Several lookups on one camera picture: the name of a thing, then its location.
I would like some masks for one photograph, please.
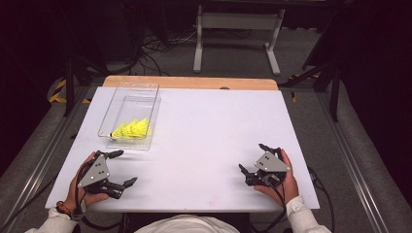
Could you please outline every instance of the white table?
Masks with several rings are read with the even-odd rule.
[[[68,184],[94,150],[112,151],[97,136],[115,91],[99,87],[63,164],[46,208],[64,200]],[[311,209],[319,202],[292,123],[278,90],[161,88],[149,150],[126,150],[107,161],[113,183],[137,182],[121,199],[90,209],[104,212],[269,212],[277,204],[244,183],[263,154],[259,143],[288,153],[299,191]]]

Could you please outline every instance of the person's left hand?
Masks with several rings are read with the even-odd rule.
[[[85,164],[85,163],[89,162],[90,160],[92,160],[94,158],[94,156],[95,156],[95,152],[93,152],[85,160],[85,162],[83,164]],[[63,204],[63,206],[65,208],[69,209],[72,212],[76,209],[75,193],[76,193],[76,180],[77,180],[78,175],[79,175],[79,171],[77,172],[77,174],[73,178],[73,180],[70,182],[69,193],[67,194],[67,198],[66,198],[66,200],[64,201],[64,204]],[[83,197],[83,195],[85,195],[85,190],[81,187],[81,188],[79,188],[79,193],[78,193],[79,199],[81,199]],[[94,203],[104,201],[108,198],[109,198],[109,195],[107,193],[97,193],[97,194],[86,193],[85,204],[86,204],[86,207],[89,207],[89,206],[93,205]]]

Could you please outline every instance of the white sleeve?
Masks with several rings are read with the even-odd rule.
[[[49,209],[49,218],[39,229],[30,229],[25,233],[72,233],[77,225],[69,216],[59,213],[55,208]]]
[[[329,233],[330,231],[319,225],[312,211],[305,205],[303,198],[297,196],[286,206],[288,220],[291,223],[293,233]]]

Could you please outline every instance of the clear plastic box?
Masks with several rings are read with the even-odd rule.
[[[120,83],[98,136],[108,148],[148,150],[159,105],[157,83]]]

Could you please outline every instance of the white shirt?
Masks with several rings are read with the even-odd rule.
[[[304,204],[301,196],[293,198],[287,204],[288,220],[293,233],[329,233],[319,225],[312,211]],[[71,233],[77,222],[60,214],[55,208],[49,210],[49,218],[39,229],[30,229],[26,233]],[[238,233],[233,226],[210,216],[179,215],[156,221],[142,227],[135,233]]]

